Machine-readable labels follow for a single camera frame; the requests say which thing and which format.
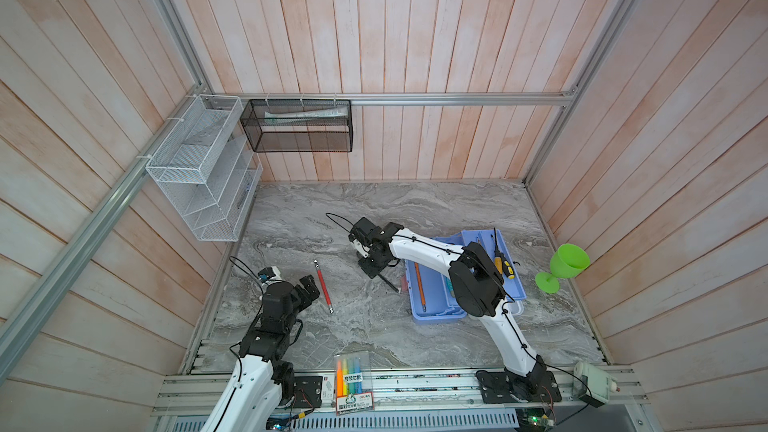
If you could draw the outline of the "red handled hex key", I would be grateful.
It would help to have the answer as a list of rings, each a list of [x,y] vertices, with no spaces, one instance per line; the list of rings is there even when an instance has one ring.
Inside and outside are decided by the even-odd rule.
[[[325,299],[328,311],[329,311],[330,314],[333,314],[334,313],[334,308],[333,308],[332,300],[331,300],[331,297],[330,297],[330,294],[329,294],[329,291],[328,291],[328,288],[327,288],[327,285],[326,285],[326,282],[325,282],[325,279],[324,279],[324,275],[323,275],[322,269],[321,269],[320,264],[319,264],[317,259],[314,259],[313,263],[314,263],[314,266],[315,266],[315,270],[316,270],[316,274],[317,274],[318,280],[319,280],[320,285],[321,285],[321,290],[322,290],[322,293],[323,293],[323,296],[324,296],[324,299]]]

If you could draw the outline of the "orange handled screwdriver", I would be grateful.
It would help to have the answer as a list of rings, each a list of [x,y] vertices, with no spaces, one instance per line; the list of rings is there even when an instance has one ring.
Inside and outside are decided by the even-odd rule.
[[[417,279],[417,285],[418,285],[418,290],[419,290],[419,298],[420,298],[420,303],[421,303],[422,311],[424,313],[426,313],[427,312],[426,299],[425,299],[425,294],[424,294],[422,277],[421,277],[421,273],[420,273],[420,267],[419,267],[419,264],[417,262],[414,262],[414,271],[415,271],[415,276],[416,276],[416,279]]]

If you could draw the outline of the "teal utility knife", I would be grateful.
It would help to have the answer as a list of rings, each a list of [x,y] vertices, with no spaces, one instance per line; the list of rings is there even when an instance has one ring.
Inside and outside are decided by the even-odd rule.
[[[453,295],[453,288],[452,288],[451,281],[448,277],[444,277],[444,289],[445,289],[445,296],[446,296],[448,307],[449,308],[455,307],[456,303],[455,303],[455,297]]]

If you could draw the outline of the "yellow black handled screwdriver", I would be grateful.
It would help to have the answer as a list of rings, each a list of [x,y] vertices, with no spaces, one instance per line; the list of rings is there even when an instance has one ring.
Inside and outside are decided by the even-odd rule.
[[[496,265],[498,272],[507,279],[514,279],[515,278],[514,269],[510,261],[507,259],[506,255],[501,250],[500,241],[499,241],[499,232],[497,229],[493,230],[493,240],[494,240],[494,263]]]

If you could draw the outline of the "white toolbox lid pink handle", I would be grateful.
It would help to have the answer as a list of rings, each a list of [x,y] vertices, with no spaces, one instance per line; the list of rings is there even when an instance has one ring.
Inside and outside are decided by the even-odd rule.
[[[572,396],[595,408],[606,405],[611,394],[618,393],[617,381],[606,371],[587,362],[578,362],[572,374],[575,376]]]

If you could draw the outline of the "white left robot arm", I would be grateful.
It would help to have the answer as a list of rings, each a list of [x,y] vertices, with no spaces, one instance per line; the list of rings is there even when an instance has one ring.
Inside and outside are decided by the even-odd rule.
[[[257,317],[235,352],[236,363],[205,431],[265,431],[276,408],[294,397],[294,368],[283,359],[297,316],[320,296],[312,276],[268,285]]]

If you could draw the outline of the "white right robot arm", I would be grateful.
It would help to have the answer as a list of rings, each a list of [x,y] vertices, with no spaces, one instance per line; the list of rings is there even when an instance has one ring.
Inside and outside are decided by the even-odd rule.
[[[395,260],[424,265],[449,278],[458,305],[480,321],[503,359],[502,372],[475,373],[484,402],[550,404],[562,400],[553,372],[524,339],[507,309],[512,298],[480,244],[446,244],[393,222],[379,227],[365,217],[351,226],[348,238],[357,250],[359,266],[371,278]]]

